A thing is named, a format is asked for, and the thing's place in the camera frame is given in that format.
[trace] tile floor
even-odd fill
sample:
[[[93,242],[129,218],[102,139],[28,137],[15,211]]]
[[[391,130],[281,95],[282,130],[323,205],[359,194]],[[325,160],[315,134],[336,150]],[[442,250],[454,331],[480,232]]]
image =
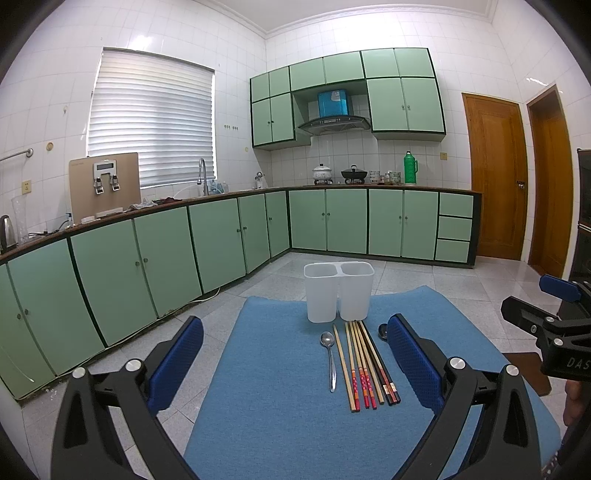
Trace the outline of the tile floor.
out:
[[[217,362],[246,297],[255,295],[277,300],[302,300],[306,295],[304,265],[311,261],[338,260],[343,259],[288,253],[251,277],[224,289],[215,298],[192,307],[110,352],[89,369],[93,373],[113,371],[129,358],[143,359],[158,342],[172,338],[190,315],[201,318],[206,332],[202,350],[172,406],[158,414],[164,430],[183,453]],[[375,269],[372,294],[397,293],[428,285],[445,295],[502,352],[538,351],[531,336],[502,320],[500,306],[504,298],[513,295],[552,313],[559,306],[556,298],[540,291],[539,275],[523,262],[479,257],[473,270],[374,260],[370,263]],[[543,402],[564,431],[564,381],[554,378],[551,383],[552,393],[544,397]],[[49,478],[51,440],[64,390],[63,382],[28,401],[22,410],[31,453],[43,480]],[[117,408],[112,409],[112,416],[135,472],[151,478]]]

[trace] cabinet door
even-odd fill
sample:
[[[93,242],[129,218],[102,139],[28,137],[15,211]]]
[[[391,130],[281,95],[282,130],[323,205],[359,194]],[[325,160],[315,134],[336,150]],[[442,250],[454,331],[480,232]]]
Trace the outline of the cabinet door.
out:
[[[326,83],[363,79],[363,65],[358,51],[324,57]]]
[[[435,79],[402,79],[408,112],[408,129],[443,132],[443,111]]]
[[[326,250],[324,190],[290,192],[291,246]]]
[[[29,327],[58,375],[104,350],[66,240],[11,260],[8,268]]]
[[[328,250],[364,254],[367,250],[367,191],[326,190]]]
[[[437,192],[404,191],[403,257],[433,260],[438,195]]]
[[[290,93],[271,98],[271,130],[274,142],[294,138],[294,118]]]
[[[285,192],[265,194],[267,203],[267,225],[269,245],[274,257],[290,247],[290,233],[287,225],[287,198]]]
[[[72,237],[82,286],[108,345],[156,319],[131,220]]]
[[[265,195],[250,195],[238,199],[246,272],[269,260],[269,233]]]
[[[187,209],[138,217],[134,225],[158,317],[201,296]]]
[[[238,201],[199,203],[189,213],[204,293],[246,275]]]
[[[426,48],[395,48],[398,71],[402,77],[435,77]]]
[[[54,374],[22,317],[6,265],[0,265],[0,305],[0,377],[14,398],[22,398]]]
[[[273,142],[271,132],[271,101],[261,100],[252,104],[252,144],[254,146]]]
[[[402,245],[402,190],[369,191],[369,253],[399,257]]]
[[[372,130],[408,130],[400,79],[372,79],[367,83]]]
[[[364,50],[361,55],[366,78],[397,77],[399,75],[393,48]]]
[[[269,94],[273,97],[290,91],[290,68],[283,67],[269,72]]]
[[[322,59],[302,61],[290,65],[291,90],[324,85],[324,62]]]
[[[251,102],[269,98],[269,74],[263,73],[251,78]]]

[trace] lower cabinet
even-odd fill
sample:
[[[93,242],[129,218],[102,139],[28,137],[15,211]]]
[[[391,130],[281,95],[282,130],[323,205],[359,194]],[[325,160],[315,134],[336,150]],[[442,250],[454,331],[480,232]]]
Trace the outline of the lower cabinet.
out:
[[[0,377],[15,398],[23,398],[55,375],[27,328],[6,265],[0,265],[0,305]]]
[[[324,190],[290,192],[291,246],[326,250]]]
[[[267,228],[269,247],[274,257],[290,247],[290,230],[287,221],[287,197],[285,192],[265,194],[267,204]]]
[[[438,192],[404,191],[403,257],[433,260],[438,203]]]
[[[402,190],[369,191],[370,255],[400,256],[402,213]]]
[[[250,273],[271,258],[265,194],[240,197],[238,207],[246,272]]]
[[[367,190],[326,190],[326,238],[329,251],[366,252],[367,211]]]
[[[56,374],[104,350],[80,292],[67,240],[8,263],[24,320]]]
[[[204,293],[246,275],[237,199],[189,207]]]
[[[133,221],[158,317],[201,296],[187,209],[152,213]]]
[[[90,308],[108,345],[156,320],[132,220],[75,235],[72,247]]]

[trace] electrical outlet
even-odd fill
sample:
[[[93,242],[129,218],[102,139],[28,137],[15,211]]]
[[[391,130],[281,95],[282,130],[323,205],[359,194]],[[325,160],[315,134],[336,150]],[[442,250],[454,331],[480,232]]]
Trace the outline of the electrical outlet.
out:
[[[31,193],[32,188],[31,188],[31,180],[25,180],[24,182],[22,182],[22,194],[25,193]]]

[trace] ceiling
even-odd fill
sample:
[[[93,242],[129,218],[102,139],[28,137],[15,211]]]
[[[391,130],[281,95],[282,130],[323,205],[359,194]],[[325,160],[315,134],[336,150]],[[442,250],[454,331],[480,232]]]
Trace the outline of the ceiling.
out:
[[[411,2],[380,0],[217,0],[265,32],[335,11],[350,8],[370,8],[403,5],[421,5],[464,10],[478,15],[488,15],[490,5],[496,0],[411,0]]]

